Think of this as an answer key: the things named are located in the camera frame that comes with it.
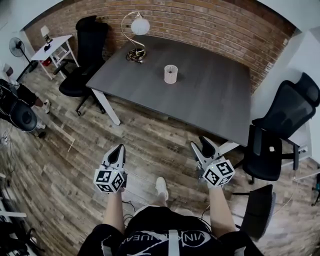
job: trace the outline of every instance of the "black shirt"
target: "black shirt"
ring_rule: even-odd
[[[237,251],[237,255],[262,256],[243,232],[216,239],[196,217],[167,207],[147,207],[132,218],[124,235],[107,224],[96,226],[78,256],[233,256]]]

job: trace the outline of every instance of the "paper cup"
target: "paper cup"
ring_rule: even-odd
[[[177,81],[178,68],[175,65],[164,67],[164,81],[167,84],[174,84]]]

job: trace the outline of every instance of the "red object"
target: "red object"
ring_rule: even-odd
[[[51,64],[52,60],[51,58],[47,58],[46,60],[43,60],[41,63],[42,65],[44,65],[45,67],[48,67]]]

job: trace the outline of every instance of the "white lamp shade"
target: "white lamp shade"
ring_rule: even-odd
[[[141,16],[136,18],[131,24],[131,30],[135,35],[145,35],[150,29],[149,21]]]
[[[46,35],[48,35],[49,32],[50,32],[50,31],[49,31],[49,28],[48,28],[46,25],[41,28],[41,34],[42,34],[43,37],[45,37]]]

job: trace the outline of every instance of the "person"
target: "person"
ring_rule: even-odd
[[[13,73],[14,73],[13,68],[11,66],[9,66],[7,63],[2,62],[0,60],[0,79],[3,79],[10,84],[11,91],[13,93],[15,93],[20,100],[24,101],[30,107],[33,107],[33,106],[39,107],[39,108],[43,109],[43,111],[45,113],[48,114],[50,112],[50,105],[51,105],[50,101],[48,99],[46,99],[44,102],[42,102],[42,100],[39,99],[27,87],[25,87],[23,84],[18,83],[17,81],[13,80],[11,78],[11,75]],[[14,125],[11,122],[10,118],[5,114],[0,113],[0,118],[8,121],[12,125]],[[42,121],[38,120],[37,124],[36,124],[36,128],[44,129],[44,128],[46,128],[46,125]]]
[[[122,193],[108,195],[103,223],[85,239],[78,256],[263,256],[247,234],[236,231],[222,187],[209,189],[210,222],[171,211],[166,181],[156,180],[157,200],[139,209],[125,228]]]

